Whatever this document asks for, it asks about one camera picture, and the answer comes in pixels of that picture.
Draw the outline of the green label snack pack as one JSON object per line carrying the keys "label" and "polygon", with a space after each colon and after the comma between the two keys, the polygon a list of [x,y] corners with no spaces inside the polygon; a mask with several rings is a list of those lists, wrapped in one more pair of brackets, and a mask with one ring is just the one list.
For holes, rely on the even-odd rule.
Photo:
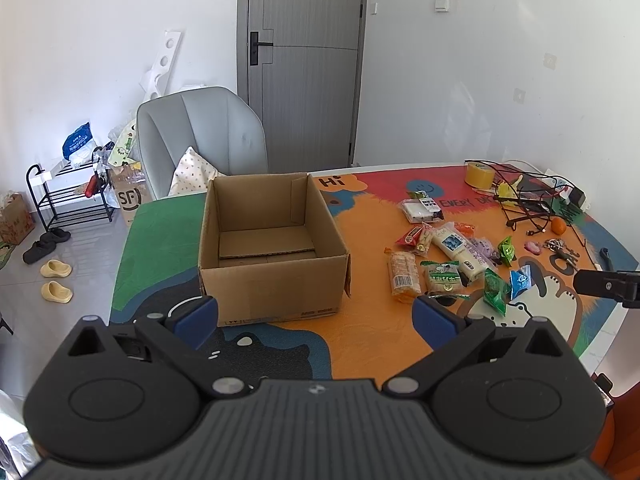
{"label": "green label snack pack", "polygon": [[427,296],[468,299],[457,261],[422,261],[420,269],[424,276]]}

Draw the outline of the rice cracker pack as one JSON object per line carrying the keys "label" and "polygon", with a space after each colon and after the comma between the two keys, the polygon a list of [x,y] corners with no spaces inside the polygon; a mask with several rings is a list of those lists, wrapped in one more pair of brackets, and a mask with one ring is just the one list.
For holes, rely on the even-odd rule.
{"label": "rice cracker pack", "polygon": [[390,252],[387,258],[390,294],[404,304],[411,304],[421,292],[416,256],[412,252]]}

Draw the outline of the green candy pack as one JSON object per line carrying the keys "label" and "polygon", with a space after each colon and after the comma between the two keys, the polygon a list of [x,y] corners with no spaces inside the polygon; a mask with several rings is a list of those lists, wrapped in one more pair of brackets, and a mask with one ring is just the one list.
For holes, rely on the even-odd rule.
{"label": "green candy pack", "polygon": [[484,272],[484,301],[502,316],[511,300],[511,286],[491,269]]}

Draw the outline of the long white blue snack pack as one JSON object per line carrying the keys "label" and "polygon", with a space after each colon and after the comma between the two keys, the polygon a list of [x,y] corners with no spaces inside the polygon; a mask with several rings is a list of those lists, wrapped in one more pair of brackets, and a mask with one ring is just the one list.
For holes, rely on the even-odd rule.
{"label": "long white blue snack pack", "polygon": [[484,276],[488,263],[473,244],[452,226],[440,226],[433,234],[435,244],[450,261],[459,266],[459,271],[470,282],[476,282]]}

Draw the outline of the purple mochi snack pack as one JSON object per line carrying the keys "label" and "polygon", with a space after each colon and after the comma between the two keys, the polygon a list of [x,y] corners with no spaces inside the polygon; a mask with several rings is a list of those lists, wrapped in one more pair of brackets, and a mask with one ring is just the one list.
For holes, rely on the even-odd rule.
{"label": "purple mochi snack pack", "polygon": [[471,237],[469,239],[471,246],[487,261],[498,266],[501,257],[497,248],[485,237]]}

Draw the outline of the red sausage snack pack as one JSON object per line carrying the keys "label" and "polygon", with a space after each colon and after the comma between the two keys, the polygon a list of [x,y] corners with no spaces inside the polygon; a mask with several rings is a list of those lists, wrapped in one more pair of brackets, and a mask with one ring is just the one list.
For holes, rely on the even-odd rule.
{"label": "red sausage snack pack", "polygon": [[408,232],[396,240],[396,245],[425,257],[431,247],[435,229],[428,223],[415,224]]}

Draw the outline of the blue triangular snack pack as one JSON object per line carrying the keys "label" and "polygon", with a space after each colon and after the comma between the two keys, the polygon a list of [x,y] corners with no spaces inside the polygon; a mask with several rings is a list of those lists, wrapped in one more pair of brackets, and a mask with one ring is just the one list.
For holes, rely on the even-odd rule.
{"label": "blue triangular snack pack", "polygon": [[533,287],[532,269],[529,264],[510,272],[510,287],[512,301]]}

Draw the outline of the white cake black label pack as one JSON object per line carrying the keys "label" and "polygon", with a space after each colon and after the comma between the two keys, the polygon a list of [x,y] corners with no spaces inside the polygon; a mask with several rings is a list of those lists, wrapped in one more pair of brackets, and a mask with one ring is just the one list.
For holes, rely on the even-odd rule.
{"label": "white cake black label pack", "polygon": [[431,197],[403,200],[399,204],[399,208],[412,224],[433,223],[444,220],[442,208]]}

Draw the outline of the small orange fruit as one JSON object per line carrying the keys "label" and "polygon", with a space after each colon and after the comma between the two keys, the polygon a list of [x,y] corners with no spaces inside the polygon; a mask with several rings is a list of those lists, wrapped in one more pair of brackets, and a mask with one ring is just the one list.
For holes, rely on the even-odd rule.
{"label": "small orange fruit", "polygon": [[553,217],[551,220],[551,231],[562,236],[567,229],[566,222],[561,217]]}

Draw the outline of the pink small toy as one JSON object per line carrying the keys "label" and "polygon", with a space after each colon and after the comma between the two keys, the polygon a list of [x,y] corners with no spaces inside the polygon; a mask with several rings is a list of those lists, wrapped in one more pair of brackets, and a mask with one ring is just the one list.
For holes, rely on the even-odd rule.
{"label": "pink small toy", "polygon": [[524,248],[533,255],[538,256],[541,254],[541,247],[536,242],[533,242],[532,240],[528,240],[524,244]]}

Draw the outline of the brown cardboard box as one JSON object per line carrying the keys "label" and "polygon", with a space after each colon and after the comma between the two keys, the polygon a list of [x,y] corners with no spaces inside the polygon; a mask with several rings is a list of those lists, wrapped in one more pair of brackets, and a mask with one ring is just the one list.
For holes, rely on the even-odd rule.
{"label": "brown cardboard box", "polygon": [[220,326],[322,318],[350,292],[350,252],[310,174],[216,177],[198,274]]}

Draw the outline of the yellow crumpled wrapper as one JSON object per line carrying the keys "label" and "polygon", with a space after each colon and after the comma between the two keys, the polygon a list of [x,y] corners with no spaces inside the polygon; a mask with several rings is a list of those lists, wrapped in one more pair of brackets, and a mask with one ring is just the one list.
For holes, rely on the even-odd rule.
{"label": "yellow crumpled wrapper", "polygon": [[518,186],[523,180],[523,176],[518,176],[514,181],[501,181],[498,183],[495,192],[495,199],[498,202],[507,204],[508,206],[515,206],[518,203]]}

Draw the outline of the small brown floor box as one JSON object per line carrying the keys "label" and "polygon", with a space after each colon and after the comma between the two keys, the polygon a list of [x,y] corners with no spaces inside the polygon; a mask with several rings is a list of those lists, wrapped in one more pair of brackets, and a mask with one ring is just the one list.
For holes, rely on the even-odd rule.
{"label": "small brown floor box", "polygon": [[1,200],[1,239],[17,246],[35,229],[35,221],[28,211],[21,193],[10,193]]}

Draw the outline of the white board with holes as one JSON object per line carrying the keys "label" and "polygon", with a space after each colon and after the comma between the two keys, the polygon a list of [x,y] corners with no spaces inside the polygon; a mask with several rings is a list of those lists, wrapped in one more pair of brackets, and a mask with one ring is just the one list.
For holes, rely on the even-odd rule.
{"label": "white board with holes", "polygon": [[140,86],[144,91],[143,102],[157,99],[166,93],[181,38],[182,32],[180,30],[166,30],[164,32],[152,66],[143,75],[140,82]]}

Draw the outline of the grey door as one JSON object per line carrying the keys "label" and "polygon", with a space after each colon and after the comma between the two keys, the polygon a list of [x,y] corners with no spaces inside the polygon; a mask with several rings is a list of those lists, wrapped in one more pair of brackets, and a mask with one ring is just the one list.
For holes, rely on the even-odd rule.
{"label": "grey door", "polygon": [[[264,126],[272,172],[352,162],[363,0],[238,0],[238,92]],[[250,32],[273,62],[250,66]]]}

